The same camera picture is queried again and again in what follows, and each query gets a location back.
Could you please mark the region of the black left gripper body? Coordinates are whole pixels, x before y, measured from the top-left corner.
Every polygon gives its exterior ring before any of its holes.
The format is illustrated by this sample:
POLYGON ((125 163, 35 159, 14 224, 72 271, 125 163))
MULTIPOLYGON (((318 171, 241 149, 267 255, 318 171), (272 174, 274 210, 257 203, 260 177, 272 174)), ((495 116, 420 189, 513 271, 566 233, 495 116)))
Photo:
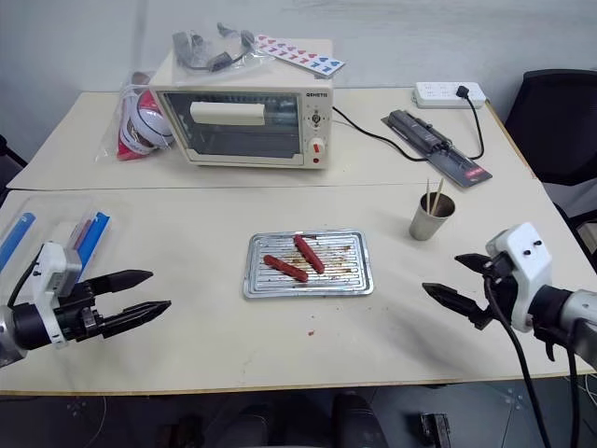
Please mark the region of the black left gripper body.
POLYGON ((101 334, 104 318, 95 309, 97 295, 105 293, 105 281, 90 279, 74 285, 68 296, 60 297, 55 310, 62 335, 77 342, 101 334))

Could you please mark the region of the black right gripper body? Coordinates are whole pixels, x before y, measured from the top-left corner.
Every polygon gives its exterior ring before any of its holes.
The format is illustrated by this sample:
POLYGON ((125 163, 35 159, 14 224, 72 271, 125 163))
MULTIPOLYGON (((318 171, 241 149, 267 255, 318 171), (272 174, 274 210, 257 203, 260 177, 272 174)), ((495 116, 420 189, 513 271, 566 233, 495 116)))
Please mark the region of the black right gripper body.
POLYGON ((484 265, 483 277, 490 280, 490 291, 493 294, 493 301, 507 323, 511 322, 514 303, 518 295, 518 283, 513 276, 514 264, 510 256, 505 252, 490 259, 484 265))

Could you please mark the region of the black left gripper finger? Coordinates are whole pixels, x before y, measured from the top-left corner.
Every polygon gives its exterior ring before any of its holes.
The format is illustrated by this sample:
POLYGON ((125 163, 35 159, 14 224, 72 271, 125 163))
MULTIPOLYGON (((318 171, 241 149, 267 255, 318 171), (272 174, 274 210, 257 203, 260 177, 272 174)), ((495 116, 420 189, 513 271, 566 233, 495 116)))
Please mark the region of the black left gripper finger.
POLYGON ((140 327, 164 313, 171 304, 171 301, 146 301, 125 308, 116 315, 106 317, 100 333, 106 339, 140 327))
POLYGON ((116 293, 141 284, 153 276, 150 271, 124 270, 94 277, 88 281, 93 295, 116 293))

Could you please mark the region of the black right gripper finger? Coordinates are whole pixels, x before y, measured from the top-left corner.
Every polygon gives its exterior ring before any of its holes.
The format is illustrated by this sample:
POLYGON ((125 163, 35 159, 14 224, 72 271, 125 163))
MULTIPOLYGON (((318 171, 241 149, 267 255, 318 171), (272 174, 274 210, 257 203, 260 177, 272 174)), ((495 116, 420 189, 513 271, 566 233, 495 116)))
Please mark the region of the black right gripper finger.
POLYGON ((491 309, 481 309, 477 303, 458 293, 457 290, 438 283, 422 283, 424 291, 443 307, 462 315, 478 330, 491 322, 491 309))
POLYGON ((469 253, 455 256, 454 259, 467 269, 484 275, 491 267, 491 258, 482 254, 469 253))

